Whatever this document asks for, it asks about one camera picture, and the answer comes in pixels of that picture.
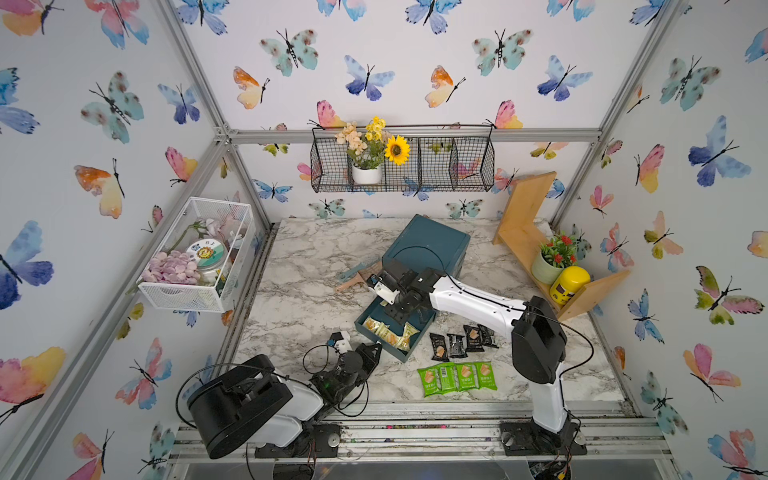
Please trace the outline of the teal bottom drawer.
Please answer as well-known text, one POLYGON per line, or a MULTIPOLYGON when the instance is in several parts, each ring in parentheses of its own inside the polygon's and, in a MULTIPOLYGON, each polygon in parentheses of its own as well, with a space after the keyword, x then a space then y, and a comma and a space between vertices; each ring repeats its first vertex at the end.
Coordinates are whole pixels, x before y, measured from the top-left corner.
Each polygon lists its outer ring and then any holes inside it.
POLYGON ((418 343, 428 337, 427 330, 436 318, 436 312, 420 308, 400 322, 386 313, 386 305, 386 301, 376 298, 357 318, 355 329, 367 339, 381 343, 386 352, 406 363, 418 343))

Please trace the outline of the black cookie packet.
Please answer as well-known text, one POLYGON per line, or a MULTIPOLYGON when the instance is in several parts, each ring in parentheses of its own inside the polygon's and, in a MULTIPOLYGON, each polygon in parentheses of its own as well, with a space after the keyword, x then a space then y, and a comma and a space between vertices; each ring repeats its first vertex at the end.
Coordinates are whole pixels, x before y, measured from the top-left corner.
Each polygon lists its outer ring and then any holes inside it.
POLYGON ((429 338, 433 350, 432 360, 435 362, 448 362, 449 354, 445 336, 442 334, 430 333, 429 338))
POLYGON ((468 353, 464 345, 465 337, 459 334, 448 334, 448 355, 452 359, 467 358, 468 353))
POLYGON ((467 353, 484 352, 482 335, 478 326, 464 325, 467 353))
POLYGON ((495 341, 495 334, 492 330, 490 330, 484 325, 479 325, 478 330, 480 332, 481 345, 484 348, 493 348, 493 349, 499 348, 499 346, 495 341))

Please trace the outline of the green cookie packet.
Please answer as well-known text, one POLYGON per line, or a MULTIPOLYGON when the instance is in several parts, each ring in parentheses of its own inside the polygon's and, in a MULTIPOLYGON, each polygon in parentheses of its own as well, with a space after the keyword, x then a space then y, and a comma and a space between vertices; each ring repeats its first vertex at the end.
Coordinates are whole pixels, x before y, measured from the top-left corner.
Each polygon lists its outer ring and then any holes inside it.
POLYGON ((425 398, 442 392, 440 375, 437 367, 421 368, 418 370, 418 374, 425 398))
POLYGON ((456 364, 455 369, 460 392, 479 389, 479 377, 475 363, 456 364))
POLYGON ((437 383, 441 395, 459 391, 456 365, 454 363, 444 363, 436 367, 437 383))
POLYGON ((475 363, 478 386, 480 389, 497 391, 494 369, 491 362, 475 363))

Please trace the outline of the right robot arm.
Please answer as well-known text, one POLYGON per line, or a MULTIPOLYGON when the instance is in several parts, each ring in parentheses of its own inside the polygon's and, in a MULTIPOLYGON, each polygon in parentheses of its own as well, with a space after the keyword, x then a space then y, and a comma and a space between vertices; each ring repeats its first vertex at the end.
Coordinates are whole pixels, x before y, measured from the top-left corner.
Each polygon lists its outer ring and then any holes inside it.
POLYGON ((529 382, 533 423, 552 434, 564 430, 568 411, 561 375, 567 336, 546 300, 494 295, 432 268, 420 273, 383 269, 365 282, 387 302, 387 314, 394 320, 429 309, 459 315, 509 339, 513 366, 529 382))

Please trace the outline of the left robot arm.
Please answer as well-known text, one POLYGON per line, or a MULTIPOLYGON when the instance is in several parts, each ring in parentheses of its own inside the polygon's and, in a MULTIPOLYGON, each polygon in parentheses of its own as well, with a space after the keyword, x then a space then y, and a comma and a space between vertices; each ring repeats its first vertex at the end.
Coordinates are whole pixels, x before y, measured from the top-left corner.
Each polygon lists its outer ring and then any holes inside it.
POLYGON ((349 408, 359 399, 369 401, 368 380, 379 365, 382 346, 349 349, 337 340, 323 347, 337 354, 337 362, 313 373, 307 382, 279 372, 264 354, 228 363, 228 370, 215 378, 204 376, 219 366, 206 365, 192 376, 200 384, 182 395, 191 418, 180 419, 197 430, 212 460, 248 444, 259 455, 277 457, 311 448, 323 455, 334 452, 334 446, 319 445, 335 432, 323 421, 332 413, 360 415, 349 408))

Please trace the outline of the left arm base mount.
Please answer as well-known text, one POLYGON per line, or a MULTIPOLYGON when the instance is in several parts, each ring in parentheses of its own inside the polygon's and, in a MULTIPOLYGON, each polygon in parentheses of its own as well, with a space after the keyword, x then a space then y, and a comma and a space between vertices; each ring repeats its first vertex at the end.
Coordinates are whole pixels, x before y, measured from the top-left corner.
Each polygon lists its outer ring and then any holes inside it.
POLYGON ((337 424, 312 424, 285 447, 266 444, 254 449, 255 458, 304 458, 305 460, 336 458, 341 444, 341 427, 337 424))

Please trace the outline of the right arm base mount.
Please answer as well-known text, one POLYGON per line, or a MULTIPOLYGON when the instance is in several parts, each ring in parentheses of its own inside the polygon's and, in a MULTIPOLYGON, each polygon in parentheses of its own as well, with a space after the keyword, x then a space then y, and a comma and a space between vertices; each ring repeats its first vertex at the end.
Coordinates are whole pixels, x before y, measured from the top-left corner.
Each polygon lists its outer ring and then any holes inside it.
POLYGON ((506 456, 583 456, 587 454, 581 423, 569 417, 563 428, 553 433, 527 421, 500 424, 500 441, 506 456))

